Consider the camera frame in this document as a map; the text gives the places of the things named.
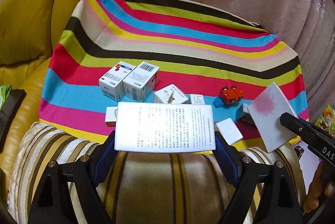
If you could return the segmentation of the person's right hand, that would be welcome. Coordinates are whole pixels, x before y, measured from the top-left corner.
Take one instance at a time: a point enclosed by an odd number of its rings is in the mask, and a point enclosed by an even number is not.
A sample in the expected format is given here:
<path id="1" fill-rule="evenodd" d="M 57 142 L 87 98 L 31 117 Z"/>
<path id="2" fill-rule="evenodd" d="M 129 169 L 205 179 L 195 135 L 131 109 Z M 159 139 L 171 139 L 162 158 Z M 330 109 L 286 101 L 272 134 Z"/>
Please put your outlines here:
<path id="1" fill-rule="evenodd" d="M 323 173 L 324 162 L 320 162 L 303 202 L 303 210 L 305 213 L 309 213 L 311 210 L 318 207 L 319 198 L 322 194 L 325 194 L 327 197 L 332 197 L 334 195 L 334 181 L 328 181 L 327 183 L 323 182 Z"/>

